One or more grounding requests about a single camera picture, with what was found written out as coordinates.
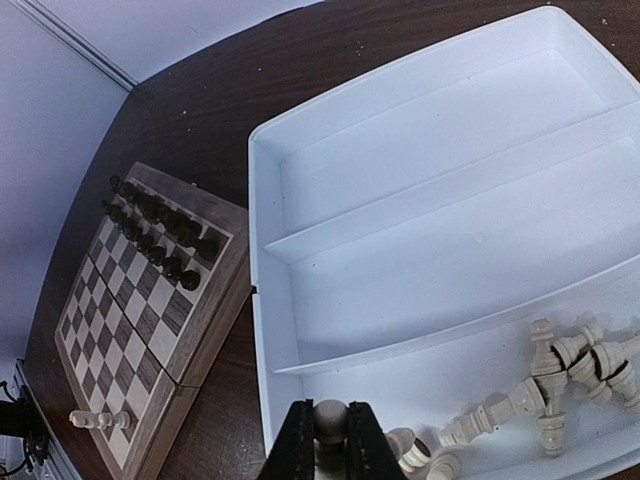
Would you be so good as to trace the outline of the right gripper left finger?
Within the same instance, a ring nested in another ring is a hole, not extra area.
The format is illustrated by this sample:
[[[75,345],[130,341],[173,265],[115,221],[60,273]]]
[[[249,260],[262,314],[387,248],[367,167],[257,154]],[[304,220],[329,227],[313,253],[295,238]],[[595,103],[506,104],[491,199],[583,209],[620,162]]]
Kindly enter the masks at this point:
[[[315,473],[314,405],[311,399],[291,404],[259,480],[307,480]]]

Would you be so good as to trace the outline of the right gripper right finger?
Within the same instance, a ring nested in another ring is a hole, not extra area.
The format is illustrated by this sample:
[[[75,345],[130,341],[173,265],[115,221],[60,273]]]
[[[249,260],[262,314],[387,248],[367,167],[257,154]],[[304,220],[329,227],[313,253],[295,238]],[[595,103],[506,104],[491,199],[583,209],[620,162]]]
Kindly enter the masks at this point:
[[[347,478],[405,478],[371,406],[366,402],[354,401],[348,406]]]

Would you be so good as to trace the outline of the white pawn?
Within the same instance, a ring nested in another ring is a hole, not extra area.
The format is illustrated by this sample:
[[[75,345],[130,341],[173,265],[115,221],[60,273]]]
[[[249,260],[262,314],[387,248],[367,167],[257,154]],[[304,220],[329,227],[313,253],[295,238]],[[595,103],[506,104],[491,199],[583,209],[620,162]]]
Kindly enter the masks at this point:
[[[347,406],[339,400],[323,400],[314,406],[315,479],[343,479]]]

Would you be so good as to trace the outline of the white chess piece short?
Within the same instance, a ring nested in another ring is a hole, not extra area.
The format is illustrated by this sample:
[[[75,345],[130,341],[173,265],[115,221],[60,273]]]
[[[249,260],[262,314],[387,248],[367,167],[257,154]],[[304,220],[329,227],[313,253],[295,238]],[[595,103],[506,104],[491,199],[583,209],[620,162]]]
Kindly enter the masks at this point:
[[[128,429],[131,426],[131,416],[127,411],[117,413],[101,412],[97,414],[97,428],[105,430],[107,428]]]

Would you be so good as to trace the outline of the white chess piece tall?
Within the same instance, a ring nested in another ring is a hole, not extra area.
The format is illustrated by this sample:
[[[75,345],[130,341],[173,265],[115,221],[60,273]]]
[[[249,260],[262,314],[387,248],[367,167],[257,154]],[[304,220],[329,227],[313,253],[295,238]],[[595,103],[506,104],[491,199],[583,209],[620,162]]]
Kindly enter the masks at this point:
[[[99,414],[85,410],[73,410],[68,417],[71,424],[81,429],[99,429]]]

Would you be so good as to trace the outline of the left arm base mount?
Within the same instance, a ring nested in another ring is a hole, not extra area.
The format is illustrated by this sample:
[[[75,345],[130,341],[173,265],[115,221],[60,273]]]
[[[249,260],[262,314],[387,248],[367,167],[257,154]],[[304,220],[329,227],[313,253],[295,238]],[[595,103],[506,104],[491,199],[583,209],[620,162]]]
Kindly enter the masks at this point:
[[[1,468],[1,477],[9,478],[22,470],[32,472],[38,465],[42,467],[48,457],[49,433],[35,401],[26,386],[14,396],[9,391],[6,380],[1,382],[1,435],[22,441],[22,462],[11,470]]]

